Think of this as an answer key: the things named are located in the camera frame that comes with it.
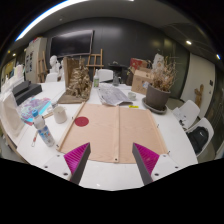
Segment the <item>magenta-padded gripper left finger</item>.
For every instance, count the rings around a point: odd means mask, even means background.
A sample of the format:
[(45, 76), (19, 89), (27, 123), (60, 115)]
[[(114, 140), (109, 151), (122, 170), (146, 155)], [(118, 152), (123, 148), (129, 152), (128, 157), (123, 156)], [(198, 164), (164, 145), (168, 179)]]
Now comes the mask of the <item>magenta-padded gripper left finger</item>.
[(90, 152), (90, 144), (86, 143), (73, 149), (67, 154), (57, 154), (47, 161), (42, 168), (78, 185), (82, 178)]

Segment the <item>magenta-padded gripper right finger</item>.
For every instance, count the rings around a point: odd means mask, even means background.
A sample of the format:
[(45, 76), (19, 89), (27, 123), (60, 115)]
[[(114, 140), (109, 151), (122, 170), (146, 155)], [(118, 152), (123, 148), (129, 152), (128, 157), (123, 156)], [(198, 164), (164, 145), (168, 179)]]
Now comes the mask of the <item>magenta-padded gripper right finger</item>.
[(158, 155), (137, 143), (133, 144), (132, 153), (144, 185), (148, 185), (181, 169), (168, 154)]

